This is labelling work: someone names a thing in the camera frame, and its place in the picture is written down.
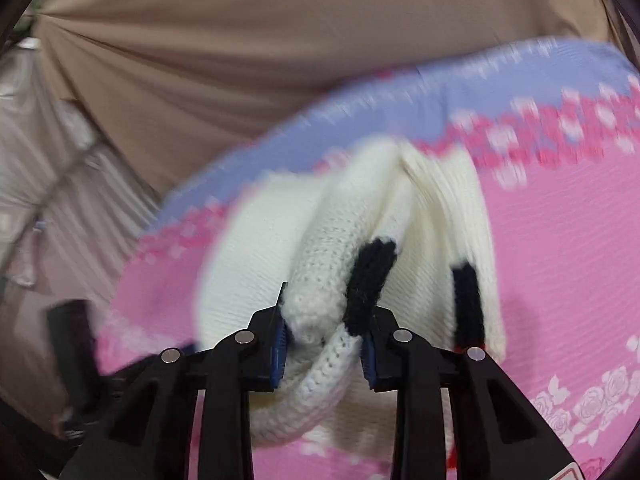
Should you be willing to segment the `white red black knit sweater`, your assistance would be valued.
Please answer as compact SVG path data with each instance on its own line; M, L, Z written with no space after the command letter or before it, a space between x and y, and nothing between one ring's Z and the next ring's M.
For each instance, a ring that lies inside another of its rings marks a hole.
M257 445L313 434L385 453L395 398L372 392L360 352L375 307L448 350L506 356L488 211L471 156L388 136L325 174L264 174L231 209L198 277L196 338L209 349L279 306L284 375L250 404Z

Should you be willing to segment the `silvery striped curtain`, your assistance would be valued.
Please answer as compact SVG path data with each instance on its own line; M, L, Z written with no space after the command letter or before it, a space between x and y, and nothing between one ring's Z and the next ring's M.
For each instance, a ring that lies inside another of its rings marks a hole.
M44 431L66 392L47 310L90 301L94 330L157 201L88 117L49 91L36 49L1 59L1 397Z

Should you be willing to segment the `pink floral bed sheet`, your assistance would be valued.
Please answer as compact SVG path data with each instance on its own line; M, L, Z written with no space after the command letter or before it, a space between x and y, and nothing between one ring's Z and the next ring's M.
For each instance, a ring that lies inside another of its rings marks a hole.
M542 38L358 81L212 162L139 238L98 336L111 374L205 334L203 263L236 200L273 171L325 174L366 136L480 176L506 372L589 479L613 477L639 419L639 73L602 42Z

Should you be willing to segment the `beige draped cloth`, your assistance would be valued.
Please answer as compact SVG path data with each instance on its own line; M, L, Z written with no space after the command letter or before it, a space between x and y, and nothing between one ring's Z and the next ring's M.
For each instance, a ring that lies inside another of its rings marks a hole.
M542 36L634 53L612 0L47 0L54 94L156 192L339 82Z

